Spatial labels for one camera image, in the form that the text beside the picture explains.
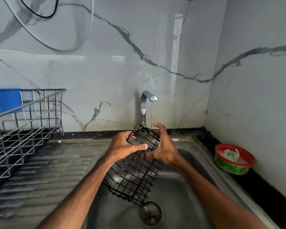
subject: blue utensil holder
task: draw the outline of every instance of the blue utensil holder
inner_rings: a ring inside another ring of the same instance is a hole
[[[0,89],[0,113],[22,105],[20,89]]]

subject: faucet spout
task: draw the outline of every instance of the faucet spout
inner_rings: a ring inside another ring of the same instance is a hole
[[[141,125],[146,127],[146,99],[149,99],[150,102],[155,102],[157,97],[155,97],[149,91],[144,91],[141,95]]]

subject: drain strainer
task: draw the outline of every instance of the drain strainer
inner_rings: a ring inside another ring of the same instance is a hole
[[[161,208],[155,202],[146,201],[139,209],[139,217],[146,225],[156,225],[162,217]]]

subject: black cable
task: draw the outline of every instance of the black cable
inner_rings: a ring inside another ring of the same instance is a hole
[[[49,16],[42,16],[42,15],[39,15],[38,13],[35,13],[34,11],[32,11],[32,10],[30,9],[30,7],[28,7],[28,6],[24,3],[23,0],[20,0],[20,1],[22,2],[22,4],[23,4],[29,11],[31,11],[33,14],[37,15],[37,16],[40,17],[40,18],[51,18],[51,17],[53,17],[54,14],[56,13],[57,7],[58,7],[58,0],[56,0],[55,8],[54,8],[53,13],[52,13],[51,15],[49,15]]]

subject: dish drying rack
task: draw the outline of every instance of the dish drying rack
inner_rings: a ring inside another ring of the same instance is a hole
[[[129,136],[126,140],[128,143],[133,145],[145,143],[148,144],[148,148],[117,161],[105,175],[103,184],[112,194],[141,206],[162,164],[159,160],[145,158],[144,154],[158,147],[160,137],[141,124],[136,126],[131,135],[135,138]]]
[[[0,183],[53,133],[63,135],[61,100],[65,90],[21,90],[22,106],[0,114]]]

